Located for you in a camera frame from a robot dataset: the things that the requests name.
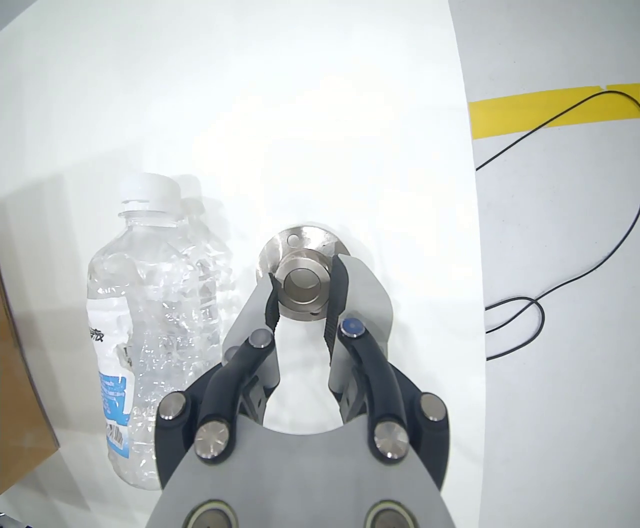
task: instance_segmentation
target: stainless steel cylinder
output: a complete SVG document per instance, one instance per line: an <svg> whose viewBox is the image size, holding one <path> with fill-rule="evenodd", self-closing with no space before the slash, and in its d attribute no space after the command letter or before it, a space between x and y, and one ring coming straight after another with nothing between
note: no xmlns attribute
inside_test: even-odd
<svg viewBox="0 0 640 528"><path fill-rule="evenodd" d="M269 240L260 252L256 277L272 273L278 280L280 314L297 321L326 316L331 262L349 255L340 239L326 229L297 226Z"/></svg>

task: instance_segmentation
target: gray metal plate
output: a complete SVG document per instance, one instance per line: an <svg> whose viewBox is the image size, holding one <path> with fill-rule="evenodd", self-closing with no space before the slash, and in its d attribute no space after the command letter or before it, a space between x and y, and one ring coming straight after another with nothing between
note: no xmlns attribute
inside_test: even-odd
<svg viewBox="0 0 640 528"><path fill-rule="evenodd" d="M396 465L373 458L366 416L319 435L285 435L240 416L233 455L208 465L190 450L147 526L182 527L194 508L212 499L234 510L240 528L360 528L381 500L404 505L421 528L453 527L413 451Z"/></svg>

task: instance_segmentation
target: yellow tape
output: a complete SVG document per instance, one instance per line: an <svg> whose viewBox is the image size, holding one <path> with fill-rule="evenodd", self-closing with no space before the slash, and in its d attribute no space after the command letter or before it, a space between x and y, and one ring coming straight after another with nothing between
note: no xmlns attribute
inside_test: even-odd
<svg viewBox="0 0 640 528"><path fill-rule="evenodd" d="M602 90L599 86L585 86L470 102L471 133L473 138L478 140L529 131L581 99ZM640 100L640 83L610 84L607 90L619 90ZM632 101L611 94L586 102L549 126L560 127L633 118L640 118L640 109Z"/></svg>

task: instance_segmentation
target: white bottle cap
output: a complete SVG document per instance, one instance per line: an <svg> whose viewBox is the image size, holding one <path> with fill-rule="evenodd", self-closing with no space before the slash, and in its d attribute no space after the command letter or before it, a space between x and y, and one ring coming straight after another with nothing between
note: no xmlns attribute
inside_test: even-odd
<svg viewBox="0 0 640 528"><path fill-rule="evenodd" d="M168 176L143 172L120 182L125 211L158 211L180 214L180 186Z"/></svg>

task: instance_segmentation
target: metal bolt head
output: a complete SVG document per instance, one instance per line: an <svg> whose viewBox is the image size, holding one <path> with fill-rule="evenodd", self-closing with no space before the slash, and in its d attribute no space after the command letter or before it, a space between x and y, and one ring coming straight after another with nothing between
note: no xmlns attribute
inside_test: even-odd
<svg viewBox="0 0 640 528"><path fill-rule="evenodd" d="M258 328L249 336L249 344L253 348L267 348L272 340L273 332L269 328Z"/></svg>
<svg viewBox="0 0 640 528"><path fill-rule="evenodd" d="M409 435L396 422L380 422L373 430L373 441L382 456L390 460L400 460L409 452Z"/></svg>
<svg viewBox="0 0 640 528"><path fill-rule="evenodd" d="M412 528L410 519L394 509L383 509L376 513L371 528Z"/></svg>
<svg viewBox="0 0 640 528"><path fill-rule="evenodd" d="M229 443L229 427L224 422L212 420L200 426L193 440L193 450L200 458L211 460L219 456Z"/></svg>
<svg viewBox="0 0 640 528"><path fill-rule="evenodd" d="M351 338L360 337L366 329L363 322L355 317L348 317L340 323L340 331Z"/></svg>
<svg viewBox="0 0 640 528"><path fill-rule="evenodd" d="M447 415L444 402L435 394L425 392L420 396L420 409L422 414L432 422L440 422Z"/></svg>
<svg viewBox="0 0 640 528"><path fill-rule="evenodd" d="M221 509L208 509L193 520L192 528L231 528L231 519Z"/></svg>
<svg viewBox="0 0 640 528"><path fill-rule="evenodd" d="M221 500L209 500L198 506L186 518L184 528L237 528L237 518L231 507Z"/></svg>
<svg viewBox="0 0 640 528"><path fill-rule="evenodd" d="M187 399L182 392L171 392L167 394L158 406L158 414L163 420L173 420L182 414Z"/></svg>
<svg viewBox="0 0 640 528"><path fill-rule="evenodd" d="M416 528L413 515L399 502L383 500L367 514L365 528Z"/></svg>
<svg viewBox="0 0 640 528"><path fill-rule="evenodd" d="M229 363L231 361L231 358L234 356L234 354L237 352L239 348L240 348L239 346L230 346L229 348L227 348L227 350L225 350L225 353L222 354L222 363L224 365Z"/></svg>

